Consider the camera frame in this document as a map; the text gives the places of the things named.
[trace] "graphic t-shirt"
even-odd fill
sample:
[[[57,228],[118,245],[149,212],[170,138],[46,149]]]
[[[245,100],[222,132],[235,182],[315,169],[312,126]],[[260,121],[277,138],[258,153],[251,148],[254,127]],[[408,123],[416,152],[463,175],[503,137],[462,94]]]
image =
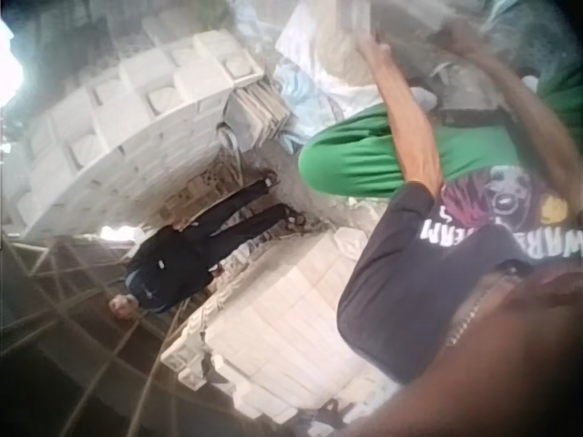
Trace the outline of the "graphic t-shirt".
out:
[[[568,205],[518,167],[492,167],[446,183],[420,239],[450,248],[484,225],[512,233],[534,263],[581,256],[583,230],[566,227]]]
[[[568,206],[522,168],[493,167],[447,181],[437,199],[406,183],[391,199],[338,306],[346,342],[398,381],[423,373],[450,322],[487,273],[528,275],[579,261],[583,231]]]

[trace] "green pants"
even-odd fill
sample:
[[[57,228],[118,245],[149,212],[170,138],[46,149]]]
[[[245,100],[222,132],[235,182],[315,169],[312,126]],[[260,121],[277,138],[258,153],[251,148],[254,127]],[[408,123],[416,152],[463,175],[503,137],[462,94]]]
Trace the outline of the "green pants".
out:
[[[581,149],[583,81],[580,68],[539,83],[538,94],[555,110]],[[445,179],[497,165],[525,165],[504,125],[435,128],[435,143]],[[303,181],[318,191],[357,198],[387,198],[403,184],[384,105],[329,127],[304,147],[299,161]]]

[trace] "necklace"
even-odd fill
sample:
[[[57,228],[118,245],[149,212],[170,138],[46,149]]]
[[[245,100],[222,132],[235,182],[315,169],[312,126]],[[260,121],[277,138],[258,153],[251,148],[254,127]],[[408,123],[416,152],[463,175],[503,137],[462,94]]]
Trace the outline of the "necklace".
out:
[[[480,311],[482,304],[486,300],[488,296],[492,293],[494,289],[496,289],[501,283],[508,279],[516,279],[517,270],[515,268],[509,269],[503,276],[501,276],[494,284],[488,287],[482,295],[478,298],[476,303],[472,306],[470,312],[465,316],[465,318],[460,321],[455,328],[454,332],[449,336],[447,341],[445,342],[445,346],[448,348],[453,348],[459,340],[462,338],[462,335],[465,334],[467,328],[470,326],[470,323],[476,318],[476,314]]]

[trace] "hand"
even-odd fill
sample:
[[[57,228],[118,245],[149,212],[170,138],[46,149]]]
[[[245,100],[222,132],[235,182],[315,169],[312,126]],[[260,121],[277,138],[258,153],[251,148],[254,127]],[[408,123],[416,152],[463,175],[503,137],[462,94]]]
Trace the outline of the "hand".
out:
[[[376,36],[362,34],[356,38],[358,52],[369,65],[393,63],[393,52],[388,44],[379,43]]]
[[[435,42],[444,50],[461,57],[471,57],[486,51],[480,35],[462,18],[445,25],[435,36]]]
[[[192,218],[188,217],[178,218],[177,220],[174,221],[174,223],[172,223],[172,228],[179,232],[182,232],[185,228],[189,226],[190,223],[192,223]]]

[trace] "black pants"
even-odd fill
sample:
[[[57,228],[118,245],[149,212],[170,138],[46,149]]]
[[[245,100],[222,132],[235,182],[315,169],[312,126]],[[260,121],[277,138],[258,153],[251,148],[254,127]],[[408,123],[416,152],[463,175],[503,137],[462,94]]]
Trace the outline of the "black pants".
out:
[[[235,212],[249,205],[253,200],[265,196],[268,192],[269,188],[265,182],[259,180],[202,213],[192,225],[182,231],[182,234],[196,245],[209,268],[227,258],[241,244],[259,237],[277,222],[286,218],[287,207],[280,203],[218,232]]]

